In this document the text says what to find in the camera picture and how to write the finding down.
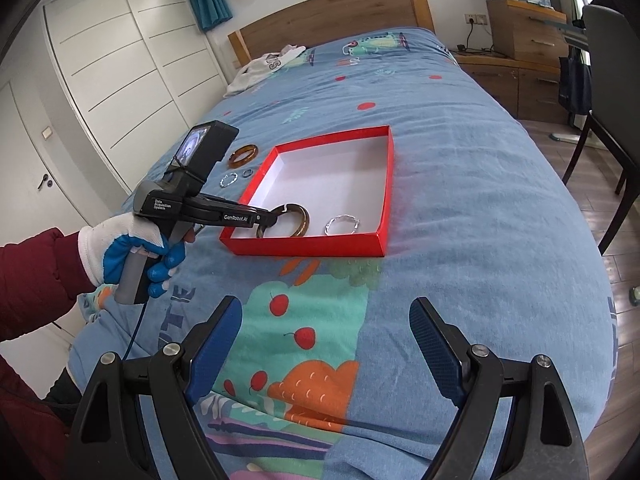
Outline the dark red sleeved forearm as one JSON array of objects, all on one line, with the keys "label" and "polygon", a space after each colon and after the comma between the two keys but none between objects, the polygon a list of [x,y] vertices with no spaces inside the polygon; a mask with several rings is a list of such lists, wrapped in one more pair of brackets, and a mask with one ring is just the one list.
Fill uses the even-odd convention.
[{"label": "dark red sleeved forearm", "polygon": [[[50,229],[1,248],[1,339],[16,339],[62,318],[77,296],[96,289],[78,254],[78,235]],[[41,402],[1,362],[1,477],[61,479],[67,435],[81,393],[64,372]]]}]

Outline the white blue gloved hand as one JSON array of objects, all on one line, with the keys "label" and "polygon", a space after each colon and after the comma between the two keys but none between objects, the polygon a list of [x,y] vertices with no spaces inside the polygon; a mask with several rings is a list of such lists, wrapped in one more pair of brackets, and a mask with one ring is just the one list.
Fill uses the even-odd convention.
[{"label": "white blue gloved hand", "polygon": [[119,284],[129,256],[160,257],[146,274],[151,298],[168,291],[170,278],[186,258],[185,242],[170,246],[156,224],[131,212],[97,226],[84,226],[78,232],[77,246],[82,268],[94,286]]}]

